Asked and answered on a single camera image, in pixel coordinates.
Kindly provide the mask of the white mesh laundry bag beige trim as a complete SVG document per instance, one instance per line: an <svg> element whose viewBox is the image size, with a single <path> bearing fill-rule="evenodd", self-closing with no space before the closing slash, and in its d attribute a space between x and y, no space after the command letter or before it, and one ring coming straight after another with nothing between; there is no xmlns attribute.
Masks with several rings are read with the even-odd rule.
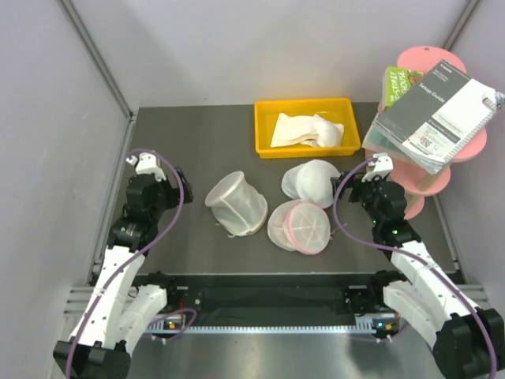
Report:
<svg viewBox="0 0 505 379"><path fill-rule="evenodd" d="M232 237L255 234L267 219L267 200L248 184L243 171L222 178L210 190L204 203Z"/></svg>

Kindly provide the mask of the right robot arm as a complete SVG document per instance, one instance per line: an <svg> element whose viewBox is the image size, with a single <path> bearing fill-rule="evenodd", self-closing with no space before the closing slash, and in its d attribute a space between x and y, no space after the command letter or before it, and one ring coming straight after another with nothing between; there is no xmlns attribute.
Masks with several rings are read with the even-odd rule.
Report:
<svg viewBox="0 0 505 379"><path fill-rule="evenodd" d="M334 199L346 189L372 221L370 246L394 265L368 282L368 303L398 313L426 342L445 378L494 378L504 368L504 320L462 292L435 262L405 218L405 190L368 173L331 178Z"/></svg>

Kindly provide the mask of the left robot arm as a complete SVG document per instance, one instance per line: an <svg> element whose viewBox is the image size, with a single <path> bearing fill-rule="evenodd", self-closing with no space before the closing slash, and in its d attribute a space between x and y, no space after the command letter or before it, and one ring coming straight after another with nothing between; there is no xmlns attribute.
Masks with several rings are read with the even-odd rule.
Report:
<svg viewBox="0 0 505 379"><path fill-rule="evenodd" d="M53 350L65 377L126 378L135 347L155 315L177 308L178 293L159 280L138 285L137 296L126 301L149 250L166 234L158 229L163 213L180 212L193 201L183 171L176 167L172 172L176 187L160 169L129 179L126 201L110 227L88 305L68 339L59 340Z"/></svg>

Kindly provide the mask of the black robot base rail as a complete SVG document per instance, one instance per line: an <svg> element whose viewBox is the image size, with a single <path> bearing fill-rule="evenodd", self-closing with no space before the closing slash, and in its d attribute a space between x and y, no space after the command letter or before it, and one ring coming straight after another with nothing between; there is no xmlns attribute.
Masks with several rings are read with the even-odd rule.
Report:
<svg viewBox="0 0 505 379"><path fill-rule="evenodd" d="M195 327L353 326L357 317L392 317L368 289L372 273L137 275L134 287L167 289L167 309L194 308Z"/></svg>

